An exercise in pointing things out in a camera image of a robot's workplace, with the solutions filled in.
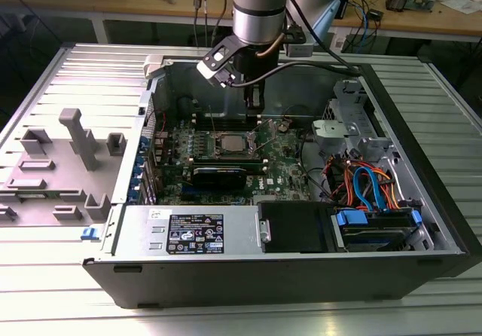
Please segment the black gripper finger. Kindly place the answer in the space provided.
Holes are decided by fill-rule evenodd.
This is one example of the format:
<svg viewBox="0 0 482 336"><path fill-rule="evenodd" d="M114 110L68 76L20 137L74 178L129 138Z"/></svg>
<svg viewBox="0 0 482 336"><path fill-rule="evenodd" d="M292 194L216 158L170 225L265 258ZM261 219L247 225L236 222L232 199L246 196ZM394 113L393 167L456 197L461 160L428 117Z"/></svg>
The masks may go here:
<svg viewBox="0 0 482 336"><path fill-rule="evenodd" d="M245 88L243 95L247 110L264 110L264 89L264 80Z"/></svg>

